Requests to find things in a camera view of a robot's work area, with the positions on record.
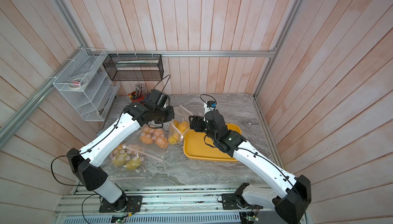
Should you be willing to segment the clear zipper bag pink dots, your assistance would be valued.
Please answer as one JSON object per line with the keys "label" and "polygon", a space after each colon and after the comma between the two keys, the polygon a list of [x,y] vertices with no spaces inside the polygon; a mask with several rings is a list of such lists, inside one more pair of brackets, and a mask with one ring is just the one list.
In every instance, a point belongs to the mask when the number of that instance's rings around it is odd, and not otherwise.
{"label": "clear zipper bag pink dots", "polygon": [[189,131],[189,117],[193,114],[182,105],[174,108],[175,117],[169,124],[168,142],[171,145],[182,143]]}

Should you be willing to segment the clear zipper bag pink zip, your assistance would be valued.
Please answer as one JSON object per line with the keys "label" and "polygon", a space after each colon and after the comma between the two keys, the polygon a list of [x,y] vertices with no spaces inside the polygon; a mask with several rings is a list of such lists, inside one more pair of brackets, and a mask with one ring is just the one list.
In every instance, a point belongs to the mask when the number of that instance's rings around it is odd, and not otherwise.
{"label": "clear zipper bag pink zip", "polygon": [[143,147],[138,144],[121,144],[114,149],[108,160],[107,172],[112,178],[144,177],[147,175]]}

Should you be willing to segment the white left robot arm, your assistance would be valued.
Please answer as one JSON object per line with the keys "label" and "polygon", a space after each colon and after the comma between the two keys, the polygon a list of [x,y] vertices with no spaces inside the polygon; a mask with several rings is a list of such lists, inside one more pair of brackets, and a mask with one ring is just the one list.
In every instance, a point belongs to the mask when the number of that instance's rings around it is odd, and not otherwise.
{"label": "white left robot arm", "polygon": [[127,196],[100,166],[121,142],[139,128],[150,122],[162,126],[173,120],[174,108],[170,102],[167,94],[153,89],[142,102],[126,106],[113,125],[91,143],[81,149],[72,148],[67,153],[71,170],[82,185],[101,196],[116,212],[126,207]]}

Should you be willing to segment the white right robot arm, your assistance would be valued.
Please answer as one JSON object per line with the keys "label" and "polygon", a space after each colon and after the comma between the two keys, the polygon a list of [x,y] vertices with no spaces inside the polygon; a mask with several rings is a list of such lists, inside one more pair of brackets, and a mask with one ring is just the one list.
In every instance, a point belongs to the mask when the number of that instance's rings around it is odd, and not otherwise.
{"label": "white right robot arm", "polygon": [[259,153],[244,136],[228,129],[218,110],[208,110],[204,116],[190,116],[189,123],[190,129],[205,133],[215,148],[246,165],[273,190],[269,193],[243,183],[234,194],[238,207],[260,206],[275,210],[288,224],[306,220],[306,210],[312,200],[311,182],[307,177],[288,173]]}

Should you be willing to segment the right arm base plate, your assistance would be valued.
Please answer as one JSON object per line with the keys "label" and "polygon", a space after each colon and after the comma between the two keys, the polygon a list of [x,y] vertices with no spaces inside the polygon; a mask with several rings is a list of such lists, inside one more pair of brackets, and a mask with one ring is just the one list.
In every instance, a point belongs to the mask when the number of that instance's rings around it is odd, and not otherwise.
{"label": "right arm base plate", "polygon": [[243,191],[249,183],[242,183],[234,193],[225,193],[218,197],[218,202],[222,204],[224,210],[251,209],[255,205],[248,204],[242,197]]}

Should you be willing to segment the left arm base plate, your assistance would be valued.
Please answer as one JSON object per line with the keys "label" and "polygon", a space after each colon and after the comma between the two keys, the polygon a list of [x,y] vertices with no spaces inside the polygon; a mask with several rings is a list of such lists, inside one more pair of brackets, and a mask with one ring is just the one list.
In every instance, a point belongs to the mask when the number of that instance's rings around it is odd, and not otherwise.
{"label": "left arm base plate", "polygon": [[105,198],[101,197],[101,204],[99,213],[112,213],[112,212],[140,212],[143,196],[127,196],[125,193],[115,201],[113,204],[108,202]]}

